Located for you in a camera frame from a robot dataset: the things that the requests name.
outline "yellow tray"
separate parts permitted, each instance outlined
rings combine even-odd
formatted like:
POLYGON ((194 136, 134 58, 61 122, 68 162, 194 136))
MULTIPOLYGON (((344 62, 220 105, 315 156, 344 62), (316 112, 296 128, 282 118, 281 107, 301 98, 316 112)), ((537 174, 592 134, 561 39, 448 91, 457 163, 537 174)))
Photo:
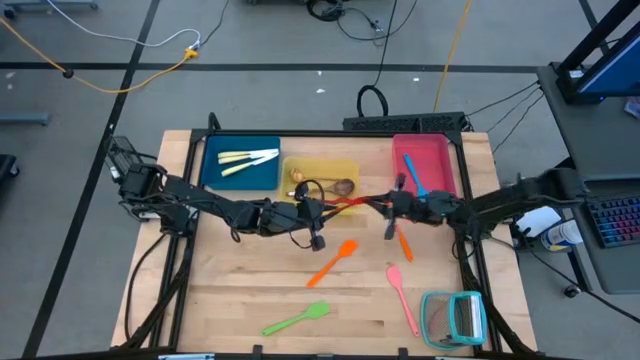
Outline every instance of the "yellow tray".
MULTIPOLYGON (((280 178, 280 188, 278 189, 278 199, 285 202, 295 203, 296 201, 291 196, 287 196, 287 193, 295 191, 298 183, 291 179, 291 170, 298 169, 304 174, 305 179, 317 180, 323 187, 329 187, 336 180, 325 179, 351 179, 355 183, 355 189, 351 195, 347 196, 349 199, 355 199, 360 196, 360 166, 358 163, 352 160, 345 159, 318 159, 318 158, 302 158, 302 157, 287 157, 282 162, 282 176, 280 178)), ((313 184, 309 184, 310 189, 314 189, 313 184)), ((315 198, 320 198, 319 192, 315 191, 311 195, 315 198)), ((326 200, 335 200, 339 196, 330 192, 325 192, 326 200)), ((356 207, 351 207, 341 212, 340 214, 353 214, 356 212, 356 207)))

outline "blue utensil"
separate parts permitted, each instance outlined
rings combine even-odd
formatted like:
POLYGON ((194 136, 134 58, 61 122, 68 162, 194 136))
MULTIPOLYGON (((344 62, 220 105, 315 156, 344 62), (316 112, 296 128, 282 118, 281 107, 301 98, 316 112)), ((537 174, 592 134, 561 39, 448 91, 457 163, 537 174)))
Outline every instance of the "blue utensil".
POLYGON ((418 177, 418 172, 416 171, 416 168, 413 167, 413 162, 411 161, 411 157, 409 156, 409 154, 404 154, 404 162, 407 164, 407 167, 409 168, 409 172, 411 172, 411 177, 413 177, 413 182, 416 183, 416 187, 418 188, 418 197, 420 198, 420 200, 422 201, 426 201, 426 197, 427 194, 429 194, 429 192, 422 187, 422 185, 420 184, 420 178, 418 177))

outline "blue keyboard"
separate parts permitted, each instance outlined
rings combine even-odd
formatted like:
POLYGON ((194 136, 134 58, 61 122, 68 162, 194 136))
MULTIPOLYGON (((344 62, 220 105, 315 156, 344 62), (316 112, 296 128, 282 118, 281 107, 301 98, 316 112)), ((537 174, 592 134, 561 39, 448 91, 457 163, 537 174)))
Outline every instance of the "blue keyboard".
POLYGON ((640 242, 640 197, 588 201, 587 204, 598 229, 600 245, 609 248, 640 242))

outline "blue tray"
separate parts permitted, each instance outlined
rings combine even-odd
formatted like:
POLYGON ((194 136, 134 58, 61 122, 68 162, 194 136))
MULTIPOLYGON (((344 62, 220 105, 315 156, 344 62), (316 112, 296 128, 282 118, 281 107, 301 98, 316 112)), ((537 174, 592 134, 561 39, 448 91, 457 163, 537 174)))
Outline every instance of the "blue tray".
POLYGON ((275 190, 278 187, 280 156, 257 166, 222 177, 222 170, 244 164, 251 159, 218 164, 223 151, 280 150, 277 136, 210 136, 204 152, 201 181, 214 190, 275 190))

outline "green spatula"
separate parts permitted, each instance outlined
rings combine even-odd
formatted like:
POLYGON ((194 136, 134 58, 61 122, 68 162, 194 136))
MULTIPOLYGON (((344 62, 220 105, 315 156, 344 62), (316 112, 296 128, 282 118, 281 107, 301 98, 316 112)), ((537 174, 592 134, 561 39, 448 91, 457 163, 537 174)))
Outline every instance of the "green spatula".
POLYGON ((329 313, 329 304, 324 301, 317 302, 315 304, 311 304, 305 312, 302 314, 291 318, 289 320, 285 320, 281 323, 277 323, 275 325, 271 325, 268 328, 262 330, 262 335, 269 336, 277 331, 280 331, 286 327, 289 327, 300 320, 304 319, 318 319, 329 313))

